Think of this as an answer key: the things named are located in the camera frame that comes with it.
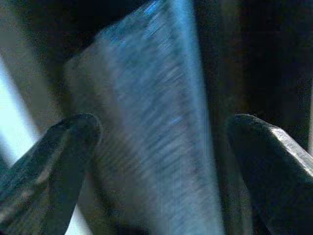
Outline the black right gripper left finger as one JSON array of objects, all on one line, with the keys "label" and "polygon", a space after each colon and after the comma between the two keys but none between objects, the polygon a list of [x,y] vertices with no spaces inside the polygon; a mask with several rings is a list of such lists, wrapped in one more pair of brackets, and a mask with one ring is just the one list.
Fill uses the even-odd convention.
[{"label": "black right gripper left finger", "polygon": [[0,178],[3,235],[63,235],[101,137],[92,114],[51,126]]}]

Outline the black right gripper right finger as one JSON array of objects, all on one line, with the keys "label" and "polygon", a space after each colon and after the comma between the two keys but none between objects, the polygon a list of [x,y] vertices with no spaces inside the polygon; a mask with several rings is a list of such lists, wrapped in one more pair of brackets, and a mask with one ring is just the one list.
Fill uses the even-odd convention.
[{"label": "black right gripper right finger", "polygon": [[271,235],[313,233],[313,158],[286,131],[252,115],[227,122],[251,204]]}]

